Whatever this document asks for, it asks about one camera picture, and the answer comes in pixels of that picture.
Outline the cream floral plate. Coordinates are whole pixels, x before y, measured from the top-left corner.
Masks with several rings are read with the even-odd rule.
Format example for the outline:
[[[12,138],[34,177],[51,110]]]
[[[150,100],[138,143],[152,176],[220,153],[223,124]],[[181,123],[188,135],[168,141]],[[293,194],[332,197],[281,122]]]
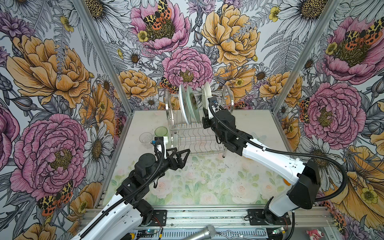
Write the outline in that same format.
[[[202,104],[203,104],[203,109],[208,111],[207,115],[209,119],[213,118],[213,115],[209,109],[209,98],[211,97],[212,97],[211,87],[210,87],[210,84],[206,82],[202,90]]]

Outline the green plastic tumbler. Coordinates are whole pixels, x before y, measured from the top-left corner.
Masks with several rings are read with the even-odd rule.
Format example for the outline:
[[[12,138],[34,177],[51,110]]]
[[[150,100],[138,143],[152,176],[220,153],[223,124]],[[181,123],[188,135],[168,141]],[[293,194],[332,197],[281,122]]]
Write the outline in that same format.
[[[164,126],[155,129],[155,141],[159,139],[163,140],[165,144],[169,142],[168,129]]]

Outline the clear plastic tumbler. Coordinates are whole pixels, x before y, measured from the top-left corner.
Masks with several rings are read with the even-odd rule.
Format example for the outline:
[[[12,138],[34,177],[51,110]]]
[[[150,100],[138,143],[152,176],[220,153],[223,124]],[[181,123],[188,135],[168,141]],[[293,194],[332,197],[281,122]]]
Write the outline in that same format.
[[[152,141],[154,140],[154,136],[150,132],[144,132],[139,136],[139,141],[141,142],[141,146],[145,149],[152,149]]]

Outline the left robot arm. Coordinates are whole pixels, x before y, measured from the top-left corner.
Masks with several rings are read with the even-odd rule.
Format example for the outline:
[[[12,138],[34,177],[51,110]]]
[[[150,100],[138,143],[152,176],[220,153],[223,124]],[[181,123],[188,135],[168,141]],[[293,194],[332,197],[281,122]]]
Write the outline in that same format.
[[[154,208],[144,200],[150,185],[157,184],[167,170],[176,171],[186,165],[190,150],[177,148],[140,156],[135,168],[118,187],[107,205],[73,238],[75,240],[120,240],[140,225],[147,225]]]

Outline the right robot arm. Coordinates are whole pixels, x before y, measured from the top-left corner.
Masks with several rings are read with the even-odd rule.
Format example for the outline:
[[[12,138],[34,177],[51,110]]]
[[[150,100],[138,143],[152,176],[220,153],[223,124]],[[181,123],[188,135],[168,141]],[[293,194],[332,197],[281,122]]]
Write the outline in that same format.
[[[220,106],[216,97],[206,97],[203,110],[203,127],[210,128],[228,151],[268,168],[291,185],[268,200],[259,219],[274,224],[287,212],[313,207],[321,183],[315,163],[294,159],[293,153],[270,149],[252,135],[238,130],[235,116]]]

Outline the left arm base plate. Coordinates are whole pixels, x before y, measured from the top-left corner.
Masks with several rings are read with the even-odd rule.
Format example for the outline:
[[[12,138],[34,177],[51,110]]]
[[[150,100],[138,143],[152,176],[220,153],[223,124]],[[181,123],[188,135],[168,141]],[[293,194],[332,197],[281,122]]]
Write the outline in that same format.
[[[165,227],[167,223],[167,210],[154,210],[153,216],[148,224],[149,227]]]

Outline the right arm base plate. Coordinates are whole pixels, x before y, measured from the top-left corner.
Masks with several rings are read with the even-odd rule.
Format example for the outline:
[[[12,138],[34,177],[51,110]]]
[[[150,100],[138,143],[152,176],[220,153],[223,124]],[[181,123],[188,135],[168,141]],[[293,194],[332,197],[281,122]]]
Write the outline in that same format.
[[[276,217],[273,214],[265,214],[262,209],[248,209],[244,220],[248,221],[251,226],[287,226],[292,223],[288,213],[285,213],[282,217]]]

